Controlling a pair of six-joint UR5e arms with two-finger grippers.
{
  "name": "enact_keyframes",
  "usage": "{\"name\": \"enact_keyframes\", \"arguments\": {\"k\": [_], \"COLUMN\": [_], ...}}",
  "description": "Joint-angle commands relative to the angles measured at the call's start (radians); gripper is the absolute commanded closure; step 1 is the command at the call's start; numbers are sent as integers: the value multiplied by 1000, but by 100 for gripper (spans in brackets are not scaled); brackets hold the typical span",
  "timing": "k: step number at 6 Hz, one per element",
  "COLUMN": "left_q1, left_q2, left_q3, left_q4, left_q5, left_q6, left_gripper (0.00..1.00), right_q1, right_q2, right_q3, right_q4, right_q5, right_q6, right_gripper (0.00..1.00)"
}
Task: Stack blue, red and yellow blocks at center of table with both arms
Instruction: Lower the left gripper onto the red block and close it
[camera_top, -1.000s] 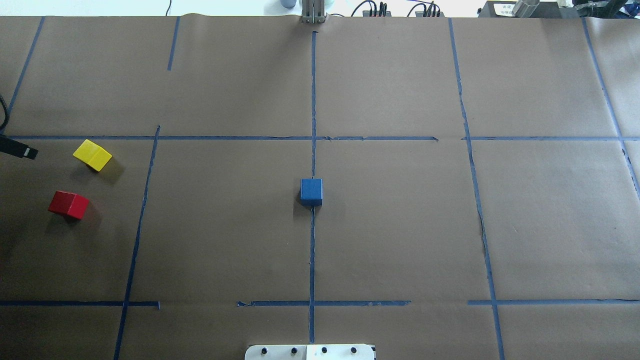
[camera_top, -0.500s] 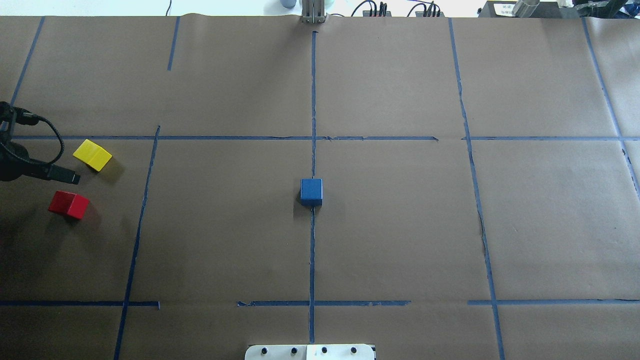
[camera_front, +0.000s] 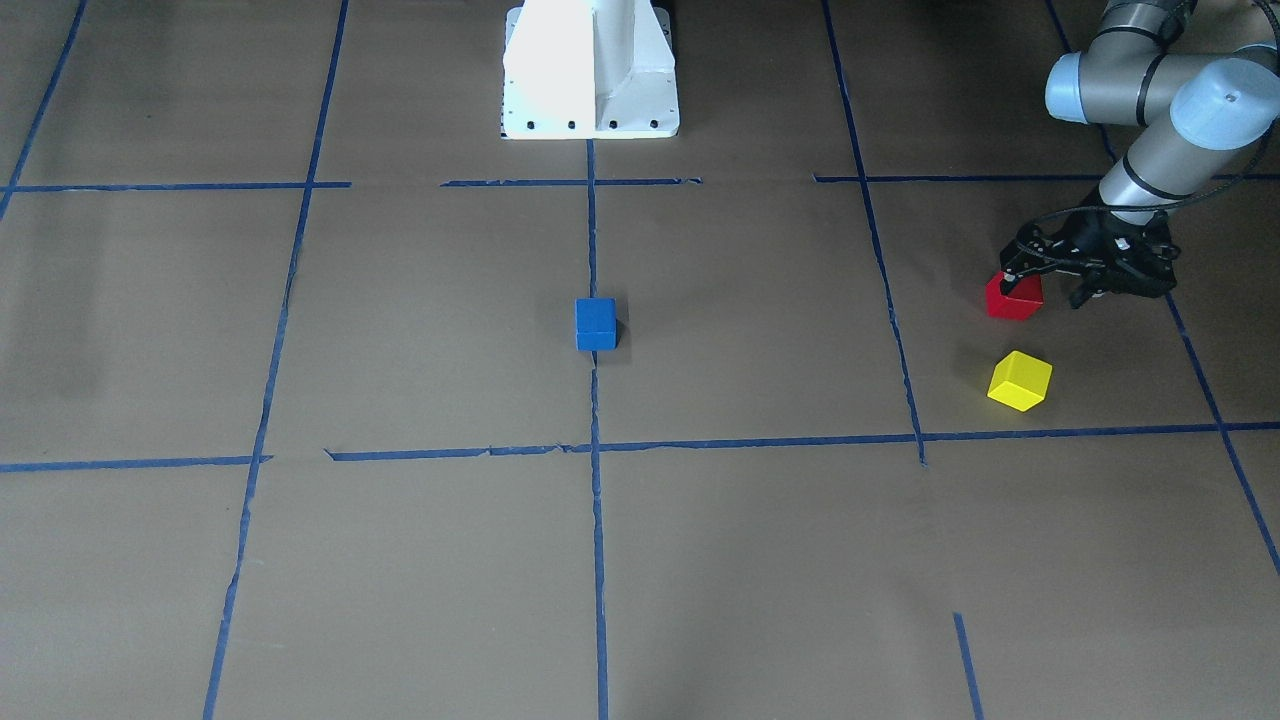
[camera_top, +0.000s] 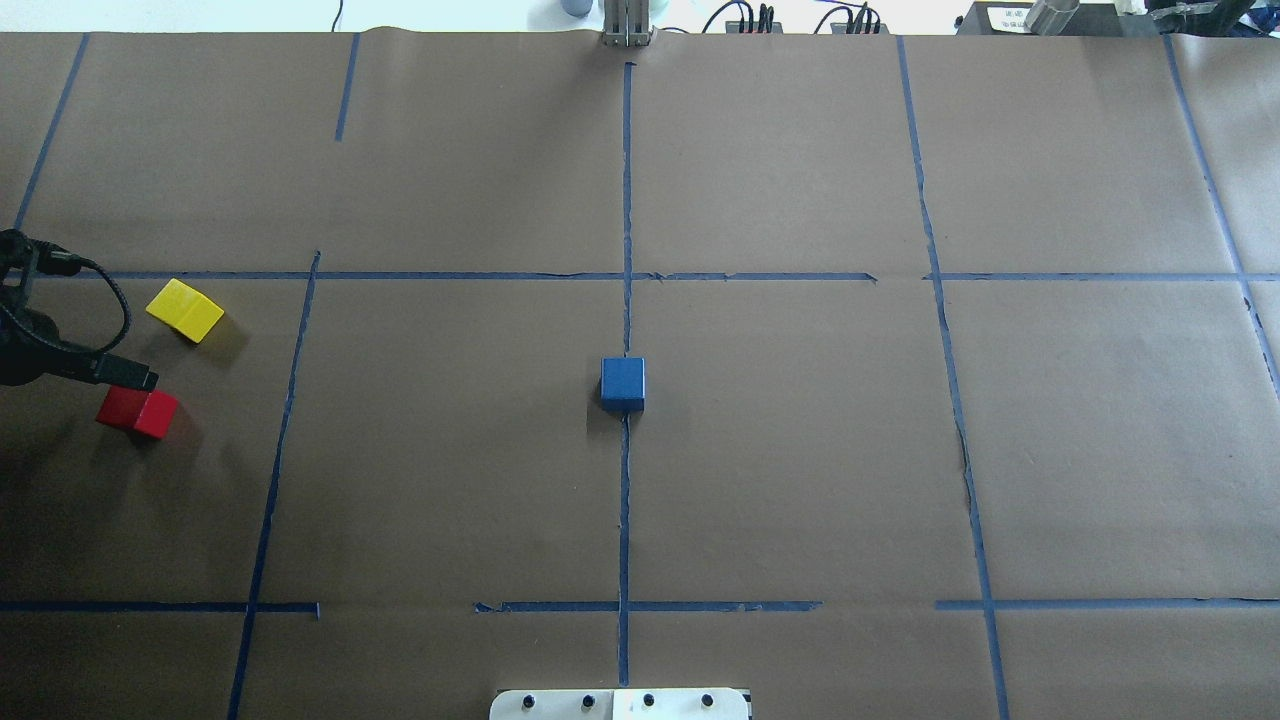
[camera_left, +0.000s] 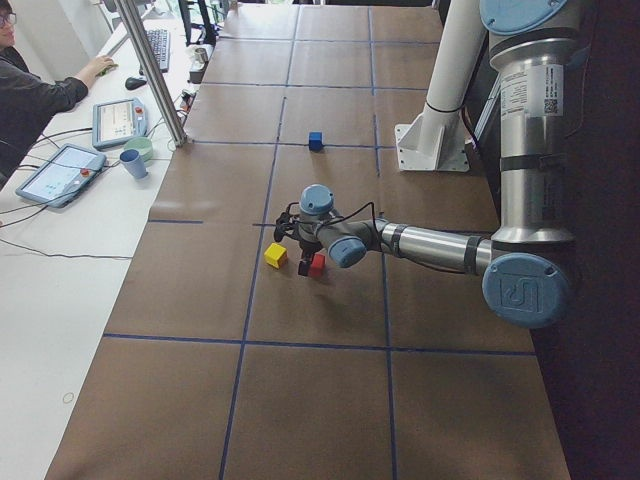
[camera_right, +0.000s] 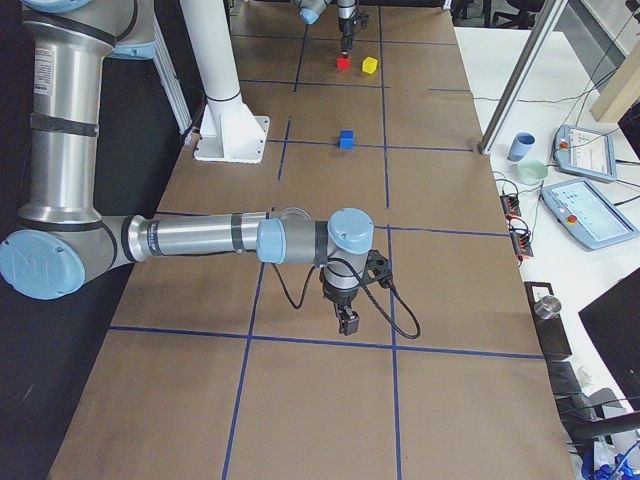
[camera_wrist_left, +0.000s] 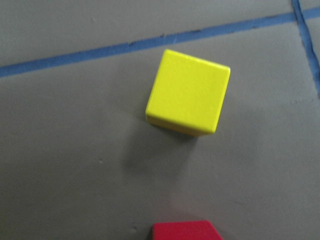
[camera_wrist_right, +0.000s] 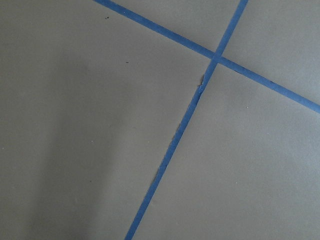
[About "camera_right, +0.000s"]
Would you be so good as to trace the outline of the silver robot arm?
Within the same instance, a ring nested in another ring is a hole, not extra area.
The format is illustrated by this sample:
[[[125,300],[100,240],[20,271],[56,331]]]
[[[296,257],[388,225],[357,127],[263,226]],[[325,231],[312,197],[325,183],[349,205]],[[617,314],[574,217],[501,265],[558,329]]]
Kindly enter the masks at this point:
[[[19,293],[57,299],[121,265],[151,257],[253,253],[263,263],[319,271],[344,335],[368,282],[374,225],[356,208],[326,221],[304,210],[147,219],[103,216],[93,205],[103,62],[155,52],[150,1],[26,1],[35,41],[31,188],[19,228],[1,244],[1,274]]]
[[[298,9],[298,15],[306,25],[314,24],[332,3],[331,0],[292,0],[291,4]],[[341,33],[340,55],[348,58],[353,49],[356,24],[360,20],[360,12],[356,1],[338,0],[338,27]]]

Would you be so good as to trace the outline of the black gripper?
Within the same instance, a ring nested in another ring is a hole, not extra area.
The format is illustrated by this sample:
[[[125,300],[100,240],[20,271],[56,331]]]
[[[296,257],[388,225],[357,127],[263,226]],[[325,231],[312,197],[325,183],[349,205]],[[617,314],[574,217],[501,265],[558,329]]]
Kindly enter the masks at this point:
[[[340,52],[342,54],[349,54],[351,52],[351,39],[354,36],[356,21],[352,18],[339,18],[338,26],[341,32],[340,39]]]
[[[351,309],[357,296],[358,280],[345,263],[328,263],[321,272],[324,297],[338,311],[339,333],[353,335],[358,332],[360,317]]]

